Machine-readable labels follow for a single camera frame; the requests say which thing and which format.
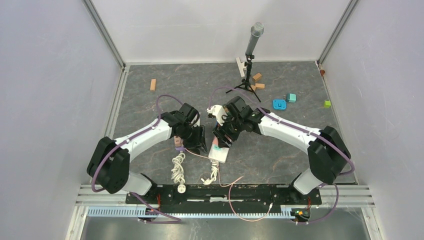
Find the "pink cube socket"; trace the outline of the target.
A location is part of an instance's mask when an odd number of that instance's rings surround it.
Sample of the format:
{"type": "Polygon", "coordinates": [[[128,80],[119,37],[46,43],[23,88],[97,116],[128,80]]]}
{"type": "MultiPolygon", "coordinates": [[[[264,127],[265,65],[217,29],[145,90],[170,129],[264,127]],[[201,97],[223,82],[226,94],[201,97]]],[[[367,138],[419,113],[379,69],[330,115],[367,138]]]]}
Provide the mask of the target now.
{"type": "Polygon", "coordinates": [[[214,148],[220,148],[219,147],[219,140],[216,136],[213,138],[212,144],[213,144],[214,148]]]}

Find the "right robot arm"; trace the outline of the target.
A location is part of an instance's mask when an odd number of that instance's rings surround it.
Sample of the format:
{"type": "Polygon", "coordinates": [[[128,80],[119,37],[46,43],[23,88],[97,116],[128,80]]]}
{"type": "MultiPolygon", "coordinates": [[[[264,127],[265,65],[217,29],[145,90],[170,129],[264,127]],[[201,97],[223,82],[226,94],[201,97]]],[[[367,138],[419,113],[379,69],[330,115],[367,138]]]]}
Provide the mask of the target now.
{"type": "Polygon", "coordinates": [[[288,196],[295,204],[306,201],[313,189],[331,185],[338,176],[355,169],[342,137],[331,126],[319,129],[294,123],[268,109],[252,109],[240,96],[206,111],[216,119],[212,132],[221,148],[230,148],[242,132],[248,132],[275,138],[307,154],[309,167],[289,185],[288,196]]]}

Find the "white multicolour power strip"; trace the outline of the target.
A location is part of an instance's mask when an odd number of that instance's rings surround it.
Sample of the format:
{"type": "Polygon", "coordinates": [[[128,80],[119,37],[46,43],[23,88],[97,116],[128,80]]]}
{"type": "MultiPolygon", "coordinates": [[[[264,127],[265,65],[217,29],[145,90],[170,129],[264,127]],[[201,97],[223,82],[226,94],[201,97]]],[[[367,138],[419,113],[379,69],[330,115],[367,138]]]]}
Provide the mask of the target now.
{"type": "Polygon", "coordinates": [[[230,149],[228,147],[215,148],[213,147],[213,142],[212,142],[210,151],[208,153],[208,157],[212,160],[215,160],[219,163],[224,164],[226,162],[229,150],[230,149]]]}

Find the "brown charger plug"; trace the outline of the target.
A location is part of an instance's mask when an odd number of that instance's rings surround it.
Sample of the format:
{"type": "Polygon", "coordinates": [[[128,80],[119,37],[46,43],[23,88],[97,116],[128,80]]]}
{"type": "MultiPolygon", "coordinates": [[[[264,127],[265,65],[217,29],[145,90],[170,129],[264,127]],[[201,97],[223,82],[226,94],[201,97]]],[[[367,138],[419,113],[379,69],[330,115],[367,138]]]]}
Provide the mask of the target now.
{"type": "Polygon", "coordinates": [[[184,146],[184,144],[183,144],[183,140],[182,140],[180,137],[175,136],[175,137],[174,137],[174,145],[175,145],[175,147],[176,147],[176,148],[181,148],[181,147],[183,147],[183,146],[184,146]]]}

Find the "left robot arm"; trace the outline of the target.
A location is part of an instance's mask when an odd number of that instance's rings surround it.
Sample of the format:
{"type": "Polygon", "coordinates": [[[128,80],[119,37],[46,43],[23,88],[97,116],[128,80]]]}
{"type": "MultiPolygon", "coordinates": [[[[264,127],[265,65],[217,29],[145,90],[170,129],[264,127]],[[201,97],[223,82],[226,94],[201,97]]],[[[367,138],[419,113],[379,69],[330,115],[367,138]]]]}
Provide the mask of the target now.
{"type": "Polygon", "coordinates": [[[130,163],[147,149],[173,137],[179,137],[183,146],[196,154],[208,151],[199,111],[184,103],[180,109],[161,113],[153,122],[130,135],[101,138],[86,172],[93,183],[101,186],[101,191],[136,193],[145,204],[151,204],[157,198],[156,184],[146,175],[130,171],[130,163]]]}

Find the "purple USB power strip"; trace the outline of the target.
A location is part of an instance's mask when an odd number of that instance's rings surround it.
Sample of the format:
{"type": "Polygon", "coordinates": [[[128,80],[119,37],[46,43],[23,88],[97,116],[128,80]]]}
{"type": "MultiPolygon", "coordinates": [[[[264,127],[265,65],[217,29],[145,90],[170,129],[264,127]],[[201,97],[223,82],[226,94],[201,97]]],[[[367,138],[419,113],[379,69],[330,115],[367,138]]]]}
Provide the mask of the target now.
{"type": "Polygon", "coordinates": [[[175,150],[176,151],[179,151],[179,152],[184,152],[185,151],[185,147],[183,146],[183,147],[175,147],[175,150]]]}

